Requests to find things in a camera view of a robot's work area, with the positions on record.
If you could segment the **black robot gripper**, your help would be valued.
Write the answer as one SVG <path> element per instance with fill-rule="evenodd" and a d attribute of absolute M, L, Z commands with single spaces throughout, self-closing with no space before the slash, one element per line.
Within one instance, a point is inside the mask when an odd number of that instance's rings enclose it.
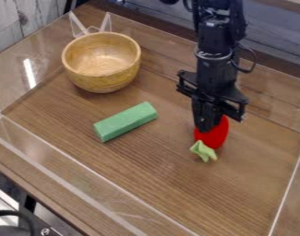
<path fill-rule="evenodd" d="M 211 132 L 221 117 L 241 122 L 248 98 L 237 89 L 239 56 L 233 50 L 224 54 L 209 54 L 196 50 L 197 71 L 178 72 L 177 91 L 192 99 L 197 129 Z"/>

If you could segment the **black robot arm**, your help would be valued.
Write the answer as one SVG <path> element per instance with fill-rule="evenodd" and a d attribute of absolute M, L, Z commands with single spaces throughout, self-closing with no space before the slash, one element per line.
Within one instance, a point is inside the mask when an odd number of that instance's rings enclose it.
<path fill-rule="evenodd" d="M 195 56 L 197 70 L 180 71 L 177 91 L 192 99 L 196 128 L 211 132 L 228 116 L 243 121 L 248 98 L 236 88 L 237 75 L 251 73 L 240 67 L 244 48 L 245 15 L 243 0 L 160 0 L 166 5 L 181 2 L 193 15 L 197 34 Z"/>

